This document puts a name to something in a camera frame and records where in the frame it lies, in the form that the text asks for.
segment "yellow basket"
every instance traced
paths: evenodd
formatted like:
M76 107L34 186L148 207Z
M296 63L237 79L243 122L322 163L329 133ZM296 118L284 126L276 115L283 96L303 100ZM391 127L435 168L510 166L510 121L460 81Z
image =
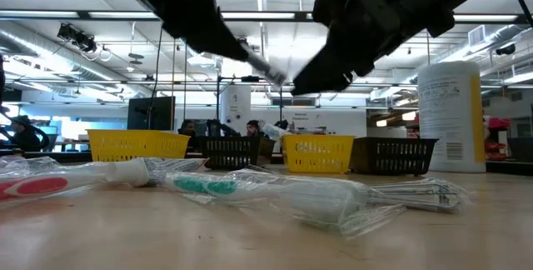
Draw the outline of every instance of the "yellow basket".
M353 136L286 135L283 159L291 173L345 173Z
M92 160L119 162L132 158L184 158L188 136L149 130L89 129Z

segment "wooden table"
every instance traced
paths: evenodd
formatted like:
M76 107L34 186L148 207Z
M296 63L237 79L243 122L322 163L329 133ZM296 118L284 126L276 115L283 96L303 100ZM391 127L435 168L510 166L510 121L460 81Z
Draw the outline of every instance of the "wooden table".
M533 178L444 174L474 191L460 214L407 211L345 242L273 214L164 190L101 187L0 211L2 270L532 269ZM413 177L350 176L366 183Z

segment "white column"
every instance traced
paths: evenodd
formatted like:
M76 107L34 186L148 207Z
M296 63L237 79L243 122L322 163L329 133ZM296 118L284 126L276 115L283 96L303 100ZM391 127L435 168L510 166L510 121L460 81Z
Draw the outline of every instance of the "white column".
M240 132L242 136L246 136L248 121L260 120L252 119L251 86L231 85L221 94L220 101L220 122Z

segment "plastic basket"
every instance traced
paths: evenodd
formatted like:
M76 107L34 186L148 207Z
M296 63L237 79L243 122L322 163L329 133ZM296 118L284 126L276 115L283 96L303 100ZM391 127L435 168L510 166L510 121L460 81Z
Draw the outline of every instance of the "plastic basket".
M149 130L87 130L94 162L184 158L188 136Z
M264 137L200 137L206 167L239 170L248 165L269 164L276 141Z
M283 159L291 173L345 173L353 136L286 135Z
M350 168L375 175L426 174L436 141L361 137L353 142Z

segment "white pillar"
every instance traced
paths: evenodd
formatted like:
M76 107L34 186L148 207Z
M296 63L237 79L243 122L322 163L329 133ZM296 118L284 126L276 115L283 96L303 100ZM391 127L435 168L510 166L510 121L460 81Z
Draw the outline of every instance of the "white pillar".
M246 136L248 121L259 120L252 119L252 87L231 85L221 94L220 101L220 122Z
M480 68L441 62L418 76L420 136L437 138L431 171L484 173L485 142Z

